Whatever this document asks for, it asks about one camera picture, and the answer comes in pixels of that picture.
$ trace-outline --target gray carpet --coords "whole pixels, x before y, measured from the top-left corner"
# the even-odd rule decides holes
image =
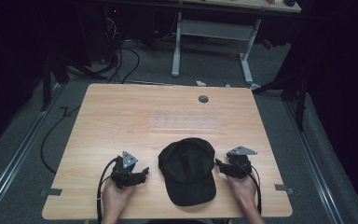
[[[125,45],[125,47],[130,46],[134,46],[134,42]],[[258,45],[253,47],[249,64],[256,84],[266,84],[275,78],[289,49],[290,46],[277,47],[272,50]],[[223,79],[233,87],[248,87],[244,82],[238,56],[235,54],[213,53],[207,46],[197,50],[183,50],[181,75],[173,78],[171,77],[172,46],[150,48],[140,43],[133,50],[139,54],[141,61],[138,68],[128,78],[129,82],[137,80],[194,86],[196,80],[200,80],[208,86],[225,86],[226,84],[220,80]],[[123,78],[128,74],[136,62],[136,56],[132,52],[123,50],[120,77]],[[99,66],[95,64],[93,68],[98,69]],[[71,76],[71,81],[63,87],[62,93],[57,97],[41,129],[36,134],[29,154],[0,202],[0,223],[84,223],[84,220],[48,221],[42,218],[41,213],[46,198],[39,194],[42,189],[48,189],[51,186],[54,175],[43,165],[40,159],[40,147],[50,128],[62,118],[61,107],[67,106],[71,110],[79,106],[86,88],[90,83],[95,82],[97,81],[87,77]],[[0,175],[5,171],[28,128],[37,117],[42,105],[41,94],[42,89],[39,85],[34,90],[34,98],[17,113],[1,137]],[[297,129],[281,98],[276,91],[269,91],[256,95],[255,99],[283,182],[294,190],[294,194],[289,195],[293,214],[285,218],[267,218],[267,223],[330,223],[323,201],[310,175],[297,137]],[[45,157],[53,169],[57,169],[59,165],[75,120],[76,113],[64,119],[46,140]],[[323,170],[327,184],[340,209],[343,222],[358,223],[357,195],[325,137],[310,98],[307,99],[304,125],[304,134],[307,136],[315,159]],[[234,222],[244,223],[244,219],[238,218]]]

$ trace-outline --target aluminum rail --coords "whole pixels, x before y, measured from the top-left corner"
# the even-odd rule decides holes
[[[28,130],[27,134],[23,138],[17,152],[11,159],[10,163],[8,164],[5,171],[0,176],[0,202],[2,201],[3,197],[5,196],[8,188],[10,187],[11,182],[13,181],[14,177],[16,177],[17,172],[20,170],[22,163],[25,161],[29,151],[31,150],[31,144],[34,141],[34,138],[37,134],[37,131],[42,126],[43,121],[45,120],[48,112],[52,108],[52,105],[57,100],[58,96],[62,93],[63,86],[57,84],[54,87],[54,96],[51,103],[48,105],[45,111],[41,111],[37,118],[35,119],[34,123],[31,125],[30,129]]]
[[[295,110],[290,102],[282,102],[283,106],[291,118],[291,122],[296,129],[296,133],[298,139],[303,148],[304,156],[306,159],[306,163],[310,169],[310,175],[312,176],[313,182],[315,183],[315,187],[318,190],[319,196],[321,197],[322,203],[324,205],[324,209],[330,219],[331,223],[344,223],[342,220],[341,214],[336,206],[333,195],[331,193],[330,188],[328,187],[326,181],[324,180],[324,176],[319,169],[318,163],[315,160],[315,157],[312,154],[312,150],[310,149],[310,145],[308,144],[307,137],[303,132],[301,132],[296,124],[296,115]]]

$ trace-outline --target metal frame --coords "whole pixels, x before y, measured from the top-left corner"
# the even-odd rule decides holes
[[[293,109],[291,102],[284,101],[282,103],[290,117],[290,120],[292,121],[293,127],[296,129],[298,140],[300,141],[304,152],[305,161],[310,168],[310,175],[312,176],[313,182],[315,183],[315,188],[319,192],[319,196],[321,197],[322,204],[324,205],[324,209],[330,219],[330,222],[337,224],[344,223],[336,202],[334,201],[331,190],[328,187],[321,170],[319,169],[318,162],[313,156],[312,150],[310,149],[310,145],[307,141],[307,137],[304,132],[299,130],[298,126],[296,125],[295,110]]]
[[[240,54],[241,66],[245,81],[253,83],[252,74],[248,64],[248,57],[255,42],[261,19],[255,21],[254,26],[234,25],[208,21],[189,21],[183,20],[182,12],[178,12],[176,27],[176,45],[173,53],[172,76],[179,77],[181,59],[181,38],[182,35],[196,35],[214,38],[233,39],[247,41],[244,53]]]
[[[45,108],[45,110],[41,111],[37,116],[36,120],[28,130],[24,139],[22,140],[19,148],[17,149],[16,154],[11,159],[5,171],[0,176],[0,202],[5,196],[8,188],[10,187],[11,182],[16,177],[17,172],[20,170],[22,163],[25,161],[29,151],[31,150],[31,144],[34,141],[34,138],[42,126],[43,121],[45,120],[48,112],[50,111],[53,102],[58,98],[58,96],[62,93],[63,87],[57,84],[54,87],[54,97],[53,101]]]

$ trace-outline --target white desk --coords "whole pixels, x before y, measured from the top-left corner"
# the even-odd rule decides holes
[[[283,0],[275,1],[275,4],[268,4],[265,0],[180,0],[179,4],[183,3],[198,3],[210,4],[225,7],[246,7],[258,10],[279,11],[282,13],[298,13],[301,8],[298,4],[293,7],[288,7],[284,4]],[[259,28],[261,20],[255,21],[253,26],[234,25],[227,23],[208,22],[208,21],[191,21],[183,20],[182,13],[178,12],[177,29],[176,29],[176,46],[173,54],[172,63],[172,76],[178,77],[180,71],[180,58],[181,58],[181,38],[182,35],[196,35],[212,38],[224,38],[246,41],[246,46],[243,53],[240,54],[242,71],[245,81],[248,84],[253,83],[251,71],[249,69],[248,57],[255,42],[255,37]]]

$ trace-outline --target black cable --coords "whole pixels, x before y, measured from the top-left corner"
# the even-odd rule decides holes
[[[110,48],[114,45],[114,40],[115,40],[115,37],[117,34],[117,26],[116,26],[116,23],[113,20],[111,20],[109,17],[106,17],[105,20],[111,22],[109,25],[106,24],[106,26],[109,26],[109,27],[106,28],[106,31],[104,33],[106,36],[106,39],[107,39],[108,48]]]
[[[187,49],[187,50],[196,50],[196,49],[199,49],[199,48],[201,48],[203,45],[204,45],[204,41],[205,41],[205,38],[204,37],[200,37],[200,44],[198,45],[198,46],[196,46],[195,48],[192,48],[192,49],[190,49],[190,48],[185,48],[184,46],[183,46],[183,44],[181,44],[181,48],[182,49]]]
[[[120,78],[120,75],[117,73],[115,78],[113,79],[113,83],[116,83],[116,77],[118,79],[118,83],[121,83],[121,78]]]
[[[107,178],[105,178],[105,179],[103,180],[103,183],[104,183],[107,179],[109,179],[109,178],[111,178],[111,176],[108,176]]]
[[[205,42],[208,44],[219,45],[219,46],[226,46],[226,45],[235,44],[235,43],[239,42],[239,40],[229,39],[225,43],[219,43],[219,42],[213,41],[213,39],[214,38],[206,38]]]
[[[159,44],[158,42],[160,42],[160,41],[167,41],[167,40],[172,39],[172,38],[174,38],[174,37],[176,37],[176,35],[165,36],[165,37],[162,37],[161,39],[156,39],[156,40],[154,40],[154,43],[156,43],[156,44],[158,44],[158,45],[161,45],[161,44]]]
[[[157,45],[163,46],[163,47],[169,47],[169,46],[172,46],[172,45],[174,45],[174,44],[176,43],[175,40],[170,40],[170,39],[172,39],[173,37],[175,37],[175,35],[173,35],[173,36],[171,36],[171,37],[169,37],[169,38],[163,39],[163,40],[155,41],[154,43],[157,44]],[[161,44],[161,43],[159,43],[159,42],[164,42],[164,41],[166,41],[166,42],[169,41],[170,44]]]
[[[117,60],[118,60],[118,58],[117,58],[117,55],[115,54],[115,55],[112,57],[112,59],[111,59],[109,65],[107,65],[105,68],[100,69],[100,70],[98,70],[98,71],[96,71],[96,72],[93,72],[93,71],[91,71],[91,70],[89,70],[89,71],[91,71],[91,72],[94,73],[95,75],[100,75],[100,74],[102,74],[102,73],[108,72],[108,71],[112,70],[112,69],[116,66]],[[72,69],[69,68],[69,67],[66,67],[66,71],[67,71],[68,73],[73,74],[73,75],[76,75],[76,76],[85,76],[85,75],[87,75],[87,73],[84,73],[84,70],[83,70],[83,72],[77,72],[77,71],[72,70]]]
[[[45,156],[43,154],[44,148],[45,148],[45,144],[46,141],[48,139],[48,136],[53,132],[53,130],[61,123],[61,121],[63,121],[64,119],[70,117],[72,115],[72,113],[74,113],[75,111],[77,111],[80,108],[80,106],[76,107],[75,109],[71,110],[68,114],[63,115],[62,118],[60,118],[51,128],[50,130],[48,130],[48,133],[46,134],[45,138],[43,139],[42,145],[40,146],[40,159],[42,160],[43,164],[46,166],[46,168],[48,168],[49,171],[51,171],[53,174],[57,174],[57,172],[55,170],[53,170],[45,161]]]
[[[135,71],[135,69],[138,68],[139,62],[141,61],[139,55],[135,51],[133,51],[132,49],[126,49],[126,50],[129,50],[132,53],[134,53],[136,55],[136,57],[138,58],[138,62],[136,63],[135,67],[126,76],[124,76],[123,80],[121,81],[121,84],[124,84],[127,77],[129,77],[133,73],[133,71]]]
[[[98,191],[97,191],[97,214],[98,214],[98,223],[101,223],[102,220],[103,220],[103,213],[102,213],[102,207],[101,207],[101,195],[102,195],[101,188],[102,188],[102,186],[103,186],[103,182],[107,179],[107,178],[106,178],[105,180],[103,180],[103,177],[104,177],[104,175],[105,175],[105,173],[106,173],[107,168],[109,168],[109,166],[110,166],[113,162],[115,162],[115,161],[117,161],[117,158],[114,158],[114,159],[112,159],[109,163],[107,163],[107,165],[106,165],[105,168],[103,169],[103,173],[102,173],[102,175],[101,175],[100,182],[99,182],[99,184],[98,184]]]
[[[107,80],[107,83],[109,83],[110,81],[112,81],[112,78],[115,76],[115,75],[118,75],[118,70],[121,68],[121,65],[123,63],[123,53],[122,53],[122,50],[121,50],[121,45],[120,45],[120,48],[118,49],[118,52],[119,52],[119,55],[120,55],[120,62],[118,64],[118,67],[116,68],[116,71],[115,73]]]
[[[257,210],[258,212],[260,213],[261,215],[261,189],[260,189],[260,176],[258,175],[258,172],[257,170],[252,166],[252,168],[255,169],[255,172],[257,173],[257,176],[258,176],[258,184],[257,184],[257,181],[255,180],[255,178],[250,174],[248,173],[242,166],[240,166],[236,161],[234,161],[236,165],[238,165],[249,177],[252,178],[252,180],[254,181],[255,183],[255,187],[256,187],[256,190],[257,190]]]
[[[75,69],[79,70],[80,72],[82,72],[84,75],[90,76],[92,78],[95,79],[105,79],[105,77],[100,76],[99,73],[97,72],[93,72],[91,70],[89,70],[87,67],[80,65],[74,61],[72,61],[69,58],[66,58],[63,55],[60,54],[56,54],[57,58],[60,59],[66,66],[73,66]]]
[[[115,82],[116,82],[116,77],[113,78],[113,84],[115,84]]]
[[[173,28],[175,27],[176,19],[177,19],[177,18],[178,18],[178,13],[175,13],[175,17],[173,18],[173,22],[172,22],[172,26],[171,26],[170,31],[169,31],[165,36],[163,36],[162,38],[155,39],[155,40],[154,40],[155,43],[158,44],[159,41],[166,40],[166,39],[170,39],[170,38],[176,36],[176,35],[171,35],[171,36],[169,36],[169,35],[172,33]]]

